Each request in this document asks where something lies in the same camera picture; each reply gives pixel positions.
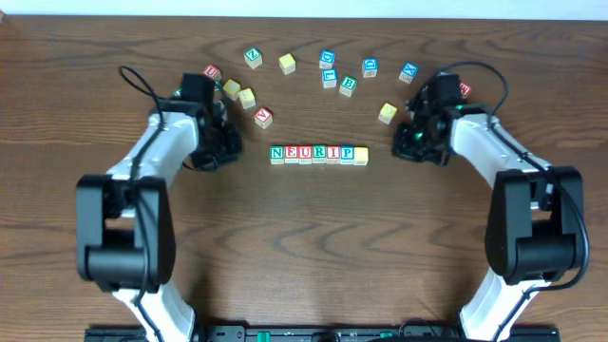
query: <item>toy block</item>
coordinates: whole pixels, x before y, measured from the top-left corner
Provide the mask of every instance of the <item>toy block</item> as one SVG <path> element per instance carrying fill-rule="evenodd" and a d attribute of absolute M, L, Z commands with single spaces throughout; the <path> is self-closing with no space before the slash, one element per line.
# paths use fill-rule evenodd
<path fill-rule="evenodd" d="M 460 93 L 463 94 L 463 98 L 467 98 L 468 95 L 471 93 L 471 87 L 468 85 L 465 85 L 464 83 L 460 83 Z"/>
<path fill-rule="evenodd" d="M 223 86 L 224 91 L 232 101 L 236 101 L 238 99 L 238 93 L 240 92 L 240 84 L 236 83 L 233 80 L 228 80 Z"/>
<path fill-rule="evenodd" d="M 378 61 L 375 58 L 367 58 L 363 60 L 363 77 L 376 77 L 378 73 Z"/>
<path fill-rule="evenodd" d="M 254 92 L 251 90 L 251 88 L 241 90 L 238 93 L 238 98 L 240 99 L 240 103 L 243 105 L 243 109 L 251 108 L 256 105 L 256 97 L 254 96 Z"/>
<path fill-rule="evenodd" d="M 285 146 L 285 163 L 300 163 L 297 158 L 297 146 Z"/>
<path fill-rule="evenodd" d="M 392 104 L 385 103 L 382 106 L 382 109 L 380 109 L 380 115 L 378 115 L 378 120 L 385 124 L 390 124 L 390 121 L 392 120 L 392 118 L 394 118 L 395 114 L 397 114 L 397 107 Z"/>
<path fill-rule="evenodd" d="M 354 165 L 367 165 L 370 160 L 370 152 L 367 147 L 354 148 Z"/>
<path fill-rule="evenodd" d="M 313 163 L 327 162 L 327 147 L 325 145 L 313 145 Z"/>
<path fill-rule="evenodd" d="M 356 87 L 357 79 L 351 76 L 345 76 L 344 80 L 342 80 L 342 84 L 340 84 L 340 93 L 350 97 Z"/>
<path fill-rule="evenodd" d="M 407 62 L 403 66 L 403 69 L 401 69 L 401 73 L 399 74 L 399 80 L 401 80 L 407 84 L 410 84 L 411 80 L 413 80 L 414 76 L 416 76 L 416 73 L 418 73 L 418 66 L 415 66 L 410 62 Z"/>
<path fill-rule="evenodd" d="M 285 149 L 283 146 L 270 146 L 270 163 L 272 165 L 285 163 Z"/>
<path fill-rule="evenodd" d="M 354 163 L 354 147 L 340 146 L 340 163 L 342 165 L 352 165 Z"/>
<path fill-rule="evenodd" d="M 221 80 L 221 72 L 219 72 L 219 68 L 217 66 L 214 66 L 214 65 L 207 66 L 202 71 L 202 74 L 205 75 L 205 76 L 207 76 L 207 77 L 210 77 L 214 81 Z"/>
<path fill-rule="evenodd" d="M 338 72 L 335 69 L 323 70 L 323 87 L 335 87 L 338 85 Z"/>
<path fill-rule="evenodd" d="M 340 146 L 327 146 L 327 163 L 340 163 Z"/>
<path fill-rule="evenodd" d="M 256 68 L 262 65 L 262 53 L 255 47 L 252 47 L 245 52 L 245 62 L 250 68 Z"/>
<path fill-rule="evenodd" d="M 270 112 L 267 108 L 260 108 L 259 111 L 254 115 L 254 119 L 256 119 L 256 124 L 264 129 L 273 123 L 273 113 Z"/>
<path fill-rule="evenodd" d="M 333 62 L 335 61 L 335 52 L 329 50 L 321 51 L 321 57 L 319 57 L 320 68 L 332 68 Z"/>
<path fill-rule="evenodd" d="M 285 75 L 295 71 L 295 59 L 291 53 L 288 53 L 285 56 L 279 58 L 278 64 L 281 66 L 281 70 L 283 70 L 283 73 Z"/>
<path fill-rule="evenodd" d="M 311 164 L 313 163 L 313 147 L 312 146 L 299 146 L 297 148 L 297 158 L 300 164 Z"/>

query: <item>yellow block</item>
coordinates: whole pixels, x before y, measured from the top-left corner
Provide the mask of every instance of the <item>yellow block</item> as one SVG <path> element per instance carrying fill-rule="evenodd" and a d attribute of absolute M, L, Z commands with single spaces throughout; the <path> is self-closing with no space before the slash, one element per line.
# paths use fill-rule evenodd
<path fill-rule="evenodd" d="M 278 63 L 281 66 L 283 73 L 287 75 L 290 72 L 295 71 L 295 59 L 291 53 L 288 53 L 278 59 Z"/>
<path fill-rule="evenodd" d="M 256 105 L 256 97 L 254 96 L 254 92 L 251 91 L 251 88 L 241 90 L 238 93 L 238 97 L 240 98 L 240 103 L 243 105 L 243 109 L 251 108 Z"/>
<path fill-rule="evenodd" d="M 355 165 L 367 165 L 370 160 L 370 152 L 367 147 L 355 147 L 354 148 L 354 164 Z"/>
<path fill-rule="evenodd" d="M 224 85 L 223 89 L 232 101 L 238 99 L 238 93 L 240 92 L 240 84 L 236 83 L 233 80 L 228 80 L 228 82 L 226 82 L 226 84 Z"/>
<path fill-rule="evenodd" d="M 395 114 L 397 114 L 397 107 L 392 104 L 385 103 L 384 106 L 382 106 L 382 109 L 380 109 L 378 120 L 385 124 L 390 124 L 390 121 L 392 118 L 394 118 Z"/>

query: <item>wooden table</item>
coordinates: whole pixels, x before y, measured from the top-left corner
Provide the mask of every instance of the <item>wooden table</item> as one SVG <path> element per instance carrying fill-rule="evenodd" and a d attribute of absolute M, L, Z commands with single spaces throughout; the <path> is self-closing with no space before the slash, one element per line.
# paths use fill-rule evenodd
<path fill-rule="evenodd" d="M 542 294 L 520 323 L 556 324 L 563 341 L 608 339 L 608 25 L 606 23 L 7 17 L 0 26 L 0 341 L 78 341 L 91 324 L 135 324 L 75 266 L 75 185 L 131 148 L 151 108 L 118 76 L 139 70 L 160 94 L 209 63 L 250 86 L 275 122 L 236 113 L 246 153 L 215 174 L 184 170 L 171 188 L 179 245 L 174 278 L 203 313 L 252 325 L 399 324 L 449 320 L 487 270 L 490 190 L 461 158 L 442 168 L 390 155 L 404 100 L 433 70 L 461 60 L 500 69 L 499 112 L 521 143 L 584 177 L 592 246 L 587 277 Z M 245 49 L 264 64 L 251 70 Z M 319 52 L 337 52 L 352 98 L 323 89 Z M 294 74 L 278 57 L 291 52 Z M 376 78 L 361 77 L 364 57 Z M 420 67 L 412 85 L 400 67 Z M 460 70 L 472 101 L 499 82 Z M 384 102 L 399 107 L 391 125 Z M 271 166 L 269 146 L 366 145 L 370 164 Z"/>

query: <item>wooden cube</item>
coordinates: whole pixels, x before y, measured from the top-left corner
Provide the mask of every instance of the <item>wooden cube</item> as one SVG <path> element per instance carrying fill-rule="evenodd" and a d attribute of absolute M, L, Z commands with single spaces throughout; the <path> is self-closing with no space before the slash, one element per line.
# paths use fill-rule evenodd
<path fill-rule="evenodd" d="M 418 66 L 415 66 L 410 62 L 407 62 L 403 66 L 403 69 L 401 69 L 401 73 L 399 74 L 399 80 L 401 80 L 407 84 L 410 84 L 411 80 L 413 80 L 414 76 L 416 76 L 416 73 L 418 73 Z"/>
<path fill-rule="evenodd" d="M 264 129 L 273 123 L 273 113 L 270 112 L 267 108 L 260 108 L 259 111 L 254 115 L 254 119 L 256 119 L 256 124 Z"/>
<path fill-rule="evenodd" d="M 251 88 L 241 90 L 238 93 L 238 98 L 240 99 L 240 103 L 243 105 L 243 109 L 251 108 L 256 105 L 256 97 L 254 96 L 254 92 L 251 90 Z"/>
<path fill-rule="evenodd" d="M 287 75 L 295 71 L 295 59 L 291 53 L 288 53 L 278 59 L 278 64 L 281 66 L 283 73 Z"/>
<path fill-rule="evenodd" d="M 221 72 L 219 72 L 219 68 L 217 66 L 214 65 L 209 65 L 207 66 L 203 71 L 202 74 L 211 78 L 214 81 L 219 81 L 221 80 Z"/>
<path fill-rule="evenodd" d="M 332 68 L 333 62 L 335 61 L 335 52 L 329 50 L 321 51 L 321 57 L 319 58 L 320 68 Z"/>
<path fill-rule="evenodd" d="M 283 146 L 270 146 L 270 163 L 272 165 L 285 163 L 285 149 Z"/>
<path fill-rule="evenodd" d="M 297 158 L 297 146 L 285 146 L 285 163 L 300 163 Z"/>
<path fill-rule="evenodd" d="M 340 163 L 342 165 L 352 165 L 354 163 L 354 147 L 340 146 Z"/>
<path fill-rule="evenodd" d="M 297 148 L 297 158 L 302 165 L 313 163 L 313 147 L 299 146 Z"/>
<path fill-rule="evenodd" d="M 340 163 L 340 146 L 327 146 L 327 163 Z"/>
<path fill-rule="evenodd" d="M 245 62 L 250 68 L 256 68 L 262 65 L 262 53 L 255 47 L 248 49 L 245 52 Z"/>
<path fill-rule="evenodd" d="M 463 98 L 466 99 L 471 93 L 471 87 L 460 82 L 460 93 L 463 94 Z"/>
<path fill-rule="evenodd" d="M 378 120 L 385 124 L 390 124 L 390 121 L 392 120 L 392 118 L 394 118 L 395 114 L 397 114 L 397 107 L 392 104 L 385 103 L 382 106 L 382 109 L 380 109 L 380 115 L 378 115 Z"/>
<path fill-rule="evenodd" d="M 223 89 L 226 92 L 226 95 L 228 95 L 228 97 L 230 98 L 230 100 L 236 101 L 238 99 L 238 93 L 240 92 L 240 84 L 236 83 L 233 80 L 228 80 L 228 82 L 224 84 Z"/>
<path fill-rule="evenodd" d="M 366 58 L 363 60 L 363 77 L 376 77 L 378 73 L 378 61 L 375 58 Z"/>
<path fill-rule="evenodd" d="M 327 146 L 313 145 L 313 163 L 327 162 Z"/>
<path fill-rule="evenodd" d="M 344 80 L 342 80 L 342 84 L 340 84 L 340 93 L 350 97 L 356 87 L 357 79 L 352 76 L 345 76 Z"/>
<path fill-rule="evenodd" d="M 338 85 L 338 72 L 335 69 L 327 69 L 322 71 L 323 87 L 335 87 Z"/>
<path fill-rule="evenodd" d="M 367 147 L 355 147 L 354 148 L 354 164 L 355 165 L 367 165 L 370 160 L 370 152 Z"/>

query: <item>white background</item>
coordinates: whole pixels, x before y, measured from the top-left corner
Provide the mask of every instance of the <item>white background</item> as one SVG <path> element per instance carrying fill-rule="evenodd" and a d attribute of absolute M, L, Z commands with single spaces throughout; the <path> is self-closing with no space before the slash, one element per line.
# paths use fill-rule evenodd
<path fill-rule="evenodd" d="M 0 0 L 6 14 L 608 20 L 608 0 Z"/>

